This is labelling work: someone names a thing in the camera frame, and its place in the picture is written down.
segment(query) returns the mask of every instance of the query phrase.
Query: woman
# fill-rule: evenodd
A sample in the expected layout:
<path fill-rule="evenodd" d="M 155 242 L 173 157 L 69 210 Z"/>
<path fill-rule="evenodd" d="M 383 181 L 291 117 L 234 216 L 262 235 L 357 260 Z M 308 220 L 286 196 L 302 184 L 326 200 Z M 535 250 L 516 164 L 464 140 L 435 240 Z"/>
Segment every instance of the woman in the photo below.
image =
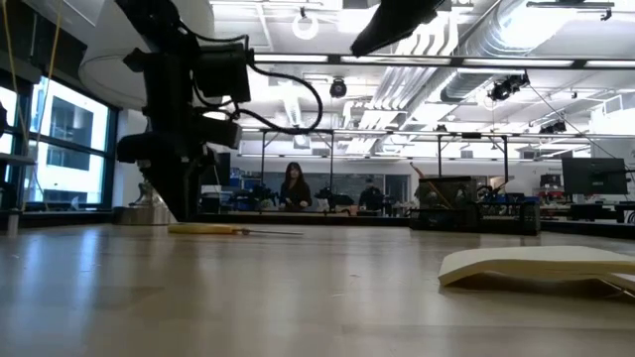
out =
<path fill-rule="evenodd" d="M 285 173 L 285 181 L 280 187 L 280 209 L 296 212 L 312 204 L 311 189 L 305 182 L 300 164 L 289 163 Z"/>

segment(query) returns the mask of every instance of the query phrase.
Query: wooden table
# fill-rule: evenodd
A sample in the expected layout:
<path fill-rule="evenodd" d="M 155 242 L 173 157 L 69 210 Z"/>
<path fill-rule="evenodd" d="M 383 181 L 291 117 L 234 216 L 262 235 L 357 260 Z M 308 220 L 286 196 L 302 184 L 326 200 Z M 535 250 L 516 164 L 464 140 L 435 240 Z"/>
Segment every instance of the wooden table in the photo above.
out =
<path fill-rule="evenodd" d="M 443 257 L 478 247 L 625 240 L 281 227 L 303 237 L 170 236 L 165 227 L 0 238 L 0 356 L 613 357 L 635 351 L 635 302 L 440 289 Z"/>

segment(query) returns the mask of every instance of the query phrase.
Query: camera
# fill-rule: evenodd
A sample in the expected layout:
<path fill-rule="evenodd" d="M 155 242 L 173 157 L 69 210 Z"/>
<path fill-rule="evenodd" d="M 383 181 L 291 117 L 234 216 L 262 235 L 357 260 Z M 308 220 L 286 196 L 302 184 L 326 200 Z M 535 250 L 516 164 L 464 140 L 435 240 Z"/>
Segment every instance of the camera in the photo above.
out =
<path fill-rule="evenodd" d="M 330 85 L 330 96 L 333 98 L 341 98 L 346 95 L 346 83 L 341 77 L 335 78 L 333 84 Z"/>

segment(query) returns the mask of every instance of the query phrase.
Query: fluorescent light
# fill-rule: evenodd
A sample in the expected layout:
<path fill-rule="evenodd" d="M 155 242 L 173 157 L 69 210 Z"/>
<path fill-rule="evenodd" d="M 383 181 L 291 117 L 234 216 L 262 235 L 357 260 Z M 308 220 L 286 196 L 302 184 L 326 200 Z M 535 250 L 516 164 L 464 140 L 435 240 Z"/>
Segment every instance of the fluorescent light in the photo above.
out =
<path fill-rule="evenodd" d="M 568 67 L 573 64 L 569 59 L 466 59 L 465 65 L 493 65 L 493 66 L 520 66 L 520 67 L 541 67 L 556 66 Z"/>
<path fill-rule="evenodd" d="M 408 131 L 403 131 L 403 132 L 395 132 L 394 134 L 399 134 L 399 135 L 435 135 L 436 132 L 431 132 L 431 131 L 421 131 L 421 132 L 408 132 Z"/>
<path fill-rule="evenodd" d="M 635 67 L 635 60 L 590 60 L 584 67 Z"/>
<path fill-rule="evenodd" d="M 391 65 L 446 65 L 449 64 L 449 59 L 443 58 L 418 58 L 418 57 L 403 57 L 403 56 L 363 56 L 360 58 L 354 56 L 342 56 L 340 60 L 344 63 L 359 63 L 359 64 L 391 64 Z"/>
<path fill-rule="evenodd" d="M 222 0 L 209 0 L 209 5 L 218 5 L 218 6 L 264 6 L 264 7 L 277 7 L 277 8 L 289 8 L 289 9 L 297 9 L 300 6 L 304 6 L 308 9 L 323 9 L 323 4 L 321 2 L 309 2 L 309 1 L 279 1 L 279 0 L 273 0 L 273 1 L 262 1 L 262 0 L 255 0 L 255 1 L 222 1 Z"/>
<path fill-rule="evenodd" d="M 335 134 L 385 135 L 387 130 L 335 130 Z"/>
<path fill-rule="evenodd" d="M 528 8 L 534 9 L 595 9 L 605 10 L 615 6 L 613 2 L 587 2 L 587 3 L 566 3 L 562 2 L 537 2 L 530 1 L 527 3 Z"/>
<path fill-rule="evenodd" d="M 328 56 L 322 55 L 254 55 L 254 60 L 258 63 L 267 62 L 301 62 L 301 63 L 327 63 Z"/>
<path fill-rule="evenodd" d="M 326 159 L 328 157 L 322 157 L 320 155 L 285 155 L 285 158 L 291 158 L 291 159 Z"/>
<path fill-rule="evenodd" d="M 459 68 L 459 73 L 474 74 L 525 74 L 523 69 L 501 69 L 501 68 Z"/>
<path fill-rule="evenodd" d="M 261 154 L 238 154 L 241 158 L 262 158 Z M 280 158 L 280 155 L 265 154 L 265 158 Z"/>

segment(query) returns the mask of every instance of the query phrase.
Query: computer monitor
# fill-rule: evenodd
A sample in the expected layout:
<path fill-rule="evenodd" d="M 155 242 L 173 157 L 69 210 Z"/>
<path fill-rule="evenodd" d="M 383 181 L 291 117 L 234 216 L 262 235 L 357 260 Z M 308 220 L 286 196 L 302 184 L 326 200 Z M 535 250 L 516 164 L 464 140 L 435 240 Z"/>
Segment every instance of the computer monitor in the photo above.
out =
<path fill-rule="evenodd" d="M 216 154 L 216 157 L 218 158 L 218 162 L 215 166 L 207 168 L 207 170 L 200 176 L 200 184 L 229 186 L 231 154 L 220 153 Z"/>
<path fill-rule="evenodd" d="M 563 159 L 567 194 L 627 194 L 624 159 Z"/>

